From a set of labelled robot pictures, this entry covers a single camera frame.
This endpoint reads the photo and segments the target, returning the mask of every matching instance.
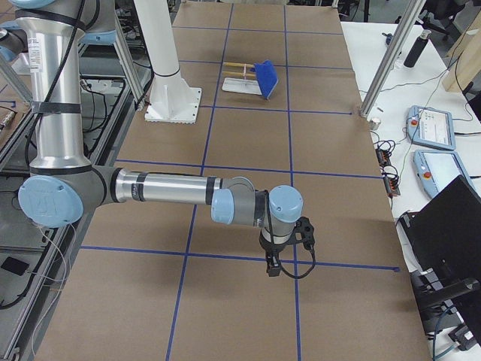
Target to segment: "blue tape grid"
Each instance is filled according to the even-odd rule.
[[[213,64],[222,64],[225,58],[225,49],[228,40],[228,34],[231,30],[236,31],[251,31],[248,29],[230,29],[231,19],[233,14],[234,6],[231,5],[231,10],[229,14],[228,20],[228,28],[202,28],[202,27],[180,27],[174,26],[174,28],[185,28],[185,29],[216,29],[216,30],[223,30],[226,31],[225,40],[224,40],[224,48],[222,52],[222,60],[221,62],[205,62],[205,61],[197,61],[197,60],[180,60],[181,62],[194,62],[194,63],[213,63]],[[209,127],[207,130],[207,139],[205,142],[204,148],[204,155],[202,158],[202,164],[184,164],[184,163],[174,163],[174,162],[154,162],[154,161],[143,161],[143,160],[135,160],[135,159],[118,159],[118,162],[130,162],[130,163],[141,163],[141,164],[153,164],[153,165],[174,165],[174,166],[184,166],[184,167],[194,167],[200,169],[200,175],[204,174],[205,169],[230,169],[230,170],[243,170],[243,171],[263,171],[263,172],[277,172],[277,173],[286,173],[290,174],[290,181],[291,185],[294,186],[294,174],[310,174],[310,175],[317,175],[317,176],[330,176],[330,177],[356,177],[356,178],[367,178],[367,179],[381,179],[380,176],[370,176],[370,175],[359,175],[359,174],[335,174],[335,173],[324,173],[324,172],[311,172],[311,171],[295,171],[293,165],[293,157],[292,157],[292,127],[291,127],[291,113],[310,113],[310,114],[341,114],[341,115],[351,115],[350,112],[328,112],[328,111],[292,111],[290,109],[290,97],[289,97],[289,68],[327,68],[327,69],[341,69],[341,70],[352,70],[351,68],[332,68],[332,67],[314,67],[314,66],[302,66],[302,65],[289,65],[288,60],[288,48],[287,48],[287,35],[288,33],[307,33],[307,34],[321,34],[321,35],[342,35],[341,33],[326,33],[326,32],[290,32],[287,31],[286,28],[286,9],[283,9],[283,16],[284,16],[284,30],[283,31],[271,31],[271,32],[280,32],[284,34],[285,43],[286,43],[286,65],[276,65],[280,67],[286,68],[286,81],[287,81],[287,110],[283,109],[262,109],[262,108],[236,108],[236,107],[221,107],[217,106],[217,95],[219,91],[219,84],[221,81],[222,76],[222,67],[219,69],[219,74],[217,78],[217,85],[216,85],[216,92],[214,95],[213,105],[212,106],[201,106],[201,108],[211,108],[212,112],[210,115],[210,122]],[[286,112],[288,116],[288,124],[289,124],[289,170],[280,170],[280,169],[263,169],[263,168],[242,168],[242,167],[229,167],[229,166],[218,166],[218,165],[206,165],[207,159],[207,152],[210,142],[210,134],[213,126],[214,121],[214,114],[217,109],[236,109],[236,110],[246,110],[246,111],[279,111],[279,112]],[[165,250],[142,250],[142,249],[134,249],[134,248],[121,248],[121,247],[102,247],[102,246],[82,246],[81,248],[84,250],[105,250],[105,251],[116,251],[116,252],[132,252],[132,253],[152,253],[152,254],[161,254],[167,256],[181,256],[183,257],[183,266],[182,272],[180,275],[179,287],[177,290],[177,298],[174,308],[174,315],[172,317],[172,324],[171,324],[171,332],[169,335],[168,341],[168,349],[165,354],[165,361],[169,361],[171,357],[171,350],[175,336],[175,329],[177,325],[177,318],[179,314],[179,307],[180,307],[180,300],[182,296],[183,290],[183,282],[185,279],[186,268],[188,264],[189,257],[201,257],[201,258],[211,258],[211,259],[234,259],[240,261],[250,261],[250,262],[265,262],[264,258],[261,257],[247,257],[247,256],[229,256],[229,255],[219,255],[219,254],[209,254],[209,253],[191,253],[190,252],[190,245],[192,240],[192,233],[193,227],[195,224],[195,216],[197,212],[197,206],[193,207],[192,210],[192,219],[189,226],[189,235],[186,242],[186,249],[184,252],[175,252],[175,251],[165,251]],[[284,263],[293,264],[294,266],[294,273],[298,275],[298,265],[309,265],[310,262],[308,261],[301,261],[298,260],[297,257],[297,249],[294,249],[294,259],[285,259],[283,260]],[[362,269],[376,269],[376,270],[384,270],[384,271],[391,271],[391,272],[399,272],[399,267],[387,266],[387,265],[358,265],[358,264],[349,264],[349,263],[334,263],[334,262],[316,262],[316,265],[319,266],[328,266],[328,267],[343,267],[343,268],[362,268]],[[299,303],[299,284],[298,281],[294,281],[294,288],[295,288],[295,319],[296,319],[296,340],[297,340],[297,356],[298,361],[302,360],[302,352],[301,352],[301,313],[300,313],[300,303]]]

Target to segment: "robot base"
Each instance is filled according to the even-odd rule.
[[[163,102],[152,102],[145,113],[145,120],[147,122],[169,122],[169,123],[185,123],[193,124],[197,119],[198,109],[201,104],[202,89],[189,88],[192,94],[195,95],[193,102],[183,105],[182,109],[173,111],[168,104],[168,91],[165,90],[165,99]]]

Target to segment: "black clamp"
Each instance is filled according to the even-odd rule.
[[[80,104],[74,103],[52,103],[32,102],[33,114],[82,114]]]
[[[314,239],[314,227],[312,224],[310,224],[309,218],[307,217],[301,217],[297,220],[295,227],[286,242],[282,244],[272,244],[269,240],[265,239],[261,233],[259,237],[259,243],[265,250],[265,261],[267,263],[266,272],[268,273],[269,277],[277,277],[280,275],[281,271],[286,273],[282,267],[279,253],[288,245],[302,243],[304,249],[310,252],[311,256],[313,257],[313,264],[315,264],[314,244],[316,243],[316,240]]]

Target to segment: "robotic arm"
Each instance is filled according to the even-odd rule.
[[[29,218],[56,228],[76,222],[101,205],[127,200],[209,205],[215,222],[261,229],[259,241],[266,252],[269,276],[281,271],[294,278],[304,276],[289,274],[280,263],[279,253],[289,244],[302,243],[313,258],[310,270],[314,267],[313,227],[301,217],[303,199],[295,188],[279,186],[269,193],[257,191],[243,177],[146,173],[92,165],[83,155],[79,59],[71,49],[76,50],[82,37],[94,44],[112,41],[114,1],[10,1],[19,8],[17,23],[24,32],[6,33],[15,31],[23,42],[28,39],[32,77],[38,155],[29,164],[32,176],[19,191],[20,206]],[[155,4],[170,27],[166,1]],[[25,50],[22,45],[17,41],[10,49],[19,53]],[[178,73],[172,77],[180,78]]]

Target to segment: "white desk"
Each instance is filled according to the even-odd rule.
[[[375,23],[342,23],[343,31],[355,71],[355,78],[360,90],[367,91],[374,78],[377,67],[386,51],[385,33],[394,34],[396,25],[375,24]],[[424,80],[433,78],[446,70],[446,66],[434,49],[431,42],[426,46],[419,61],[414,68],[406,68],[402,64],[409,53],[414,41],[421,33],[421,26],[414,26],[407,39],[400,59],[396,62],[395,68],[389,74],[388,80],[383,89],[393,87],[401,83],[421,83]],[[412,105],[425,106],[429,97],[436,89],[438,79],[431,80],[423,85],[399,86],[393,90],[380,93],[376,107],[371,111],[369,118],[380,117],[382,124],[377,130],[381,140],[392,139],[400,141],[405,137],[407,112]],[[448,93],[440,84],[428,103],[429,107],[450,111],[453,118],[470,119],[470,115],[464,109],[466,101],[461,93]],[[481,124],[473,114],[473,121],[463,122],[455,120],[456,132],[481,132]],[[422,185],[417,177],[413,163],[413,152],[418,149],[428,149],[412,145],[409,138],[406,138],[396,146],[391,157],[392,164],[401,172],[404,156],[409,150],[406,158],[406,165],[401,176],[401,195],[394,198],[392,214],[398,218],[405,211],[419,211],[428,202]],[[456,151],[462,158],[464,166],[469,175],[481,175],[481,137],[456,137]],[[481,180],[473,180],[476,191],[481,194]],[[417,268],[417,262],[413,256],[409,242],[402,230],[398,230],[401,244],[403,245],[404,257],[410,271]],[[437,338],[437,352],[441,352],[451,344],[451,340],[444,331]],[[448,353],[443,360],[446,361],[479,361],[481,359],[481,347],[475,346],[467,352],[455,350]]]

